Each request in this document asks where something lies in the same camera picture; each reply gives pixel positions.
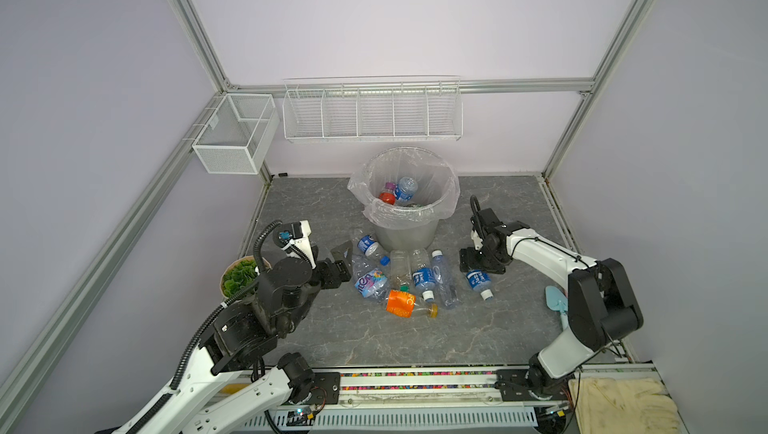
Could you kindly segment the slim clear bottle white cap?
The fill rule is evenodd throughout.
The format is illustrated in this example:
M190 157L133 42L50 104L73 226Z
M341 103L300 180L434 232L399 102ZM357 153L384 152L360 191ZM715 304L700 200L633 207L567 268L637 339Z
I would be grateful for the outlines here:
M440 300L445 309L457 308L460 304L453 270L441 250L431 253L431 267L435 276Z

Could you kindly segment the red drink bottle purple cap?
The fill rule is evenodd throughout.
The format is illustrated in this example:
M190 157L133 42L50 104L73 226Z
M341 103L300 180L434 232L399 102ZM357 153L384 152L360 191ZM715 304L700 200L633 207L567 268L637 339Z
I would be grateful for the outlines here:
M396 195L397 185L391 182L386 182L382 191L380 192L378 199L385 204L395 205L397 202Z

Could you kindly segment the orange label bottle yellow cap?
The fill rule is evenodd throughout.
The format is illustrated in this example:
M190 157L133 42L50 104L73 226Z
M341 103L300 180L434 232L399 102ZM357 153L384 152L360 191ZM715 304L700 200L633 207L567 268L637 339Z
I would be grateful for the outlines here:
M405 291L390 290L385 300L385 310L400 318L422 316L430 319L438 317L438 306Z

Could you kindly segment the blue label bottle front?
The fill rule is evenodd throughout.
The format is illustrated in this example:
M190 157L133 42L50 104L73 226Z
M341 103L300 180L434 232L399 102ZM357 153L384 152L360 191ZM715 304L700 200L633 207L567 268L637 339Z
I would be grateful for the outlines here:
M399 206L405 206L409 204L414 195L418 192L418 182L412 177L402 177L397 183L396 195Z

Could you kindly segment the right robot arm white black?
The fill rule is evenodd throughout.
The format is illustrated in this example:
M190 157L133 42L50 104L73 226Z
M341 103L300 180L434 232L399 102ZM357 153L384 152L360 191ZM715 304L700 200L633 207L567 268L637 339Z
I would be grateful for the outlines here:
M533 355L520 384L536 399L558 393L573 374L598 352L644 325L644 317L624 266L562 247L527 224L501 221L470 197L471 240L460 251L460 271L473 289L479 275L503 275L522 262L560 286L568 299L567 326Z

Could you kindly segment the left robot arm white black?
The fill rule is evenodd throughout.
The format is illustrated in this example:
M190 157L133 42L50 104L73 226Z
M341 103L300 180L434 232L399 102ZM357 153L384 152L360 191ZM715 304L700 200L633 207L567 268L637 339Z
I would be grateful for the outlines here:
M320 292L352 277L351 243L321 259L310 234L306 221L274 221L256 237L255 280L215 308L170 381L118 432L231 433L284 404L323 408L337 401L338 374L315 373L301 354L265 364Z

